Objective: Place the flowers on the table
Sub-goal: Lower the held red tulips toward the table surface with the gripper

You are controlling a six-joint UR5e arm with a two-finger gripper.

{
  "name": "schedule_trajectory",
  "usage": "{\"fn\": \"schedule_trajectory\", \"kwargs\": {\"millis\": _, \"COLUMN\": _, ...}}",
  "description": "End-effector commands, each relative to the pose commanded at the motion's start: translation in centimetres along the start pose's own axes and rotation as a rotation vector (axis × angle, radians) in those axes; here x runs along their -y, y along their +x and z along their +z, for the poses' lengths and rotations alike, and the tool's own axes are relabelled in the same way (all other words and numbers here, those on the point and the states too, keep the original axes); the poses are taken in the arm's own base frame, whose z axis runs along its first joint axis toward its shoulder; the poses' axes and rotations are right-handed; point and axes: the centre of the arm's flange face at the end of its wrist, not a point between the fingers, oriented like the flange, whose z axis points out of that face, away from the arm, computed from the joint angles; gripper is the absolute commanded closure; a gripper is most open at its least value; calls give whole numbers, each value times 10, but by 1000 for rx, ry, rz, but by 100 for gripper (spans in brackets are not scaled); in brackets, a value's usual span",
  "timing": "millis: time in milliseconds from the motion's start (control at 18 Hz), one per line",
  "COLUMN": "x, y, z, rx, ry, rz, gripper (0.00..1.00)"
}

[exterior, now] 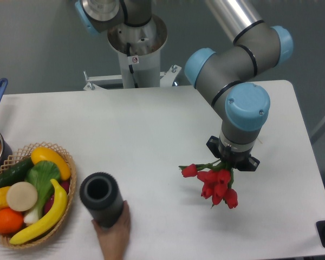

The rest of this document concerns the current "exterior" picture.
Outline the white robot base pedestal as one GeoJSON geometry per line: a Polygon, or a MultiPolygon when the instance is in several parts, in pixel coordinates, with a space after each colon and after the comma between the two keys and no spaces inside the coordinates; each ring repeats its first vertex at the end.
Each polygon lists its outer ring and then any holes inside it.
{"type": "Polygon", "coordinates": [[[84,72],[84,90],[97,90],[121,84],[127,88],[172,87],[181,67],[174,64],[167,71],[160,70],[160,53],[167,42],[167,28],[161,18],[152,15],[140,27],[124,23],[107,31],[111,48],[117,53],[120,75],[91,76],[84,72]]]}

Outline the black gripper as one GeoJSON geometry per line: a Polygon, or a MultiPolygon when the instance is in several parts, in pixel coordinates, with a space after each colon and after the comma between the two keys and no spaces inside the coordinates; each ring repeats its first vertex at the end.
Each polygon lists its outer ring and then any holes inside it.
{"type": "Polygon", "coordinates": [[[254,143],[236,146],[211,136],[206,145],[216,158],[239,171],[254,172],[260,164],[260,161],[251,155],[254,143]]]}

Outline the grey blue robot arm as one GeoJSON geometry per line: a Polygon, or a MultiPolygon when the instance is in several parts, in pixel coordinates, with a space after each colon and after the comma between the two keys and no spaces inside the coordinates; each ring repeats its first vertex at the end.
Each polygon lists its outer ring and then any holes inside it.
{"type": "MultiPolygon", "coordinates": [[[[222,119],[219,137],[207,142],[209,150],[231,168],[255,171],[259,161],[251,150],[267,120],[270,98],[250,80],[289,59],[293,39],[286,29],[268,26],[248,1],[206,4],[233,46],[223,54],[197,50],[184,73],[222,119]]],[[[76,1],[75,8],[88,32],[107,33],[125,88],[161,86],[160,51],[167,28],[153,14],[151,1],[76,1]]]]}

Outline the bare human hand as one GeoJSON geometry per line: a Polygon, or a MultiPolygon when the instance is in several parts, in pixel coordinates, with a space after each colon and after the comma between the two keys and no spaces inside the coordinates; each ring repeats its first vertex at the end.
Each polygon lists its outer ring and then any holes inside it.
{"type": "Polygon", "coordinates": [[[105,260],[124,259],[131,235],[131,213],[129,204],[125,200],[123,209],[117,222],[104,230],[95,219],[92,220],[101,252],[105,260]]]}

